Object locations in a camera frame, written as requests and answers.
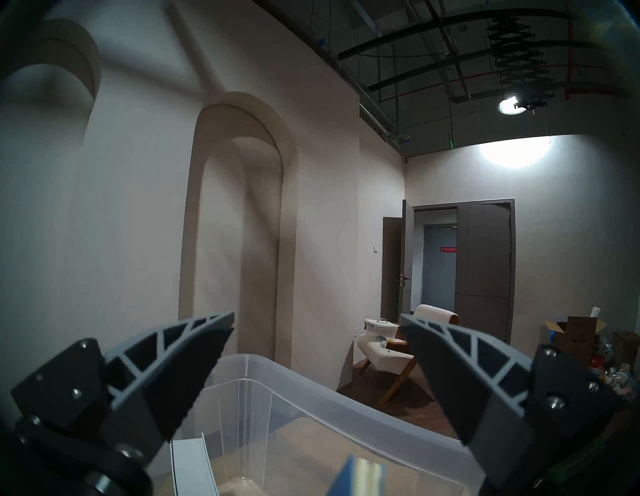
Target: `cardboard box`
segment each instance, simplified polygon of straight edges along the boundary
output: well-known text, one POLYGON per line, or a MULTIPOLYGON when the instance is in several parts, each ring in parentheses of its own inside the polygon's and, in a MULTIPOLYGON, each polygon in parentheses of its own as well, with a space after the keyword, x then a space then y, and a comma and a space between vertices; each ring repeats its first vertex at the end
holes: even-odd
POLYGON ((596 317, 567 317, 566 322, 543 322, 556 333, 553 346, 589 367, 593 348, 597 345, 596 335, 607 326, 604 322, 596 317))
POLYGON ((635 332, 614 332, 611 345, 616 369, 619 369, 621 364, 629 364, 630 370, 635 374, 634 365, 640 346, 640 335, 635 332))

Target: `open door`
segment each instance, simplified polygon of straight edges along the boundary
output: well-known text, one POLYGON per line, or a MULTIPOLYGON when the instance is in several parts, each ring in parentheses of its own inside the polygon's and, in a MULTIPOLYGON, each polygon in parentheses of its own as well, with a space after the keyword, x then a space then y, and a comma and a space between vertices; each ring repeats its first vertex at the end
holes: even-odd
POLYGON ((400 314, 411 310, 411 277, 413 267, 413 207, 402 200, 403 233, 400 248, 400 298, 398 301, 398 322, 400 314))
POLYGON ((389 322, 398 318, 400 291, 400 250, 403 236, 402 217, 382 217, 382 291, 380 317, 389 322))

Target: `white plastic strip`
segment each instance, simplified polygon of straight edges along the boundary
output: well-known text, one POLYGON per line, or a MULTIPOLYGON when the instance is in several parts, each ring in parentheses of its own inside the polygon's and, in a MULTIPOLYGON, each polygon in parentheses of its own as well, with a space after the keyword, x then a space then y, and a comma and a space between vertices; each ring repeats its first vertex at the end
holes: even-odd
POLYGON ((175 496, 219 496, 204 436, 171 441, 171 453, 175 496))

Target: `white upholstered chair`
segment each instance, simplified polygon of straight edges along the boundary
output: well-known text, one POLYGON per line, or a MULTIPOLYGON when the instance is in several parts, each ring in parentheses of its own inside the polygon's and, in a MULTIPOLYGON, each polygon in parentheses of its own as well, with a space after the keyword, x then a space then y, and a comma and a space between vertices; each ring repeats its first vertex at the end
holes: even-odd
MULTIPOLYGON (((446 322, 449 324, 458 323, 457 314, 444 308, 432 307, 431 305, 418 305, 413 314, 416 317, 423 317, 430 321, 446 322)), ((399 333, 396 337, 400 339, 403 338, 399 333)), ((362 353, 367 357, 367 360, 360 369, 360 373, 363 373, 368 366, 373 365, 376 370, 398 375, 393 385, 385 392, 383 397, 380 398, 378 404, 385 404, 407 377, 413 378, 413 375, 423 377, 420 367, 415 369, 417 361, 413 355, 387 349, 385 347, 386 342, 378 340, 375 334, 363 334, 358 337, 356 343, 358 344, 358 348, 360 348, 362 353)))

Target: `wooden floor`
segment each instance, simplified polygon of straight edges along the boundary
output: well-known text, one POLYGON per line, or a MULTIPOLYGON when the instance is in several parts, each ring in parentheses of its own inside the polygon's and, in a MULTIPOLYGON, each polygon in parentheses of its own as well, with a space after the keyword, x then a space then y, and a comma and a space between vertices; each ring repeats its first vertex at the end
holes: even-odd
POLYGON ((415 426, 457 438, 438 402, 412 380, 404 381, 386 405, 378 406, 378 400, 397 376, 373 367, 360 374, 362 363, 354 365, 353 381, 338 389, 338 393, 415 426))

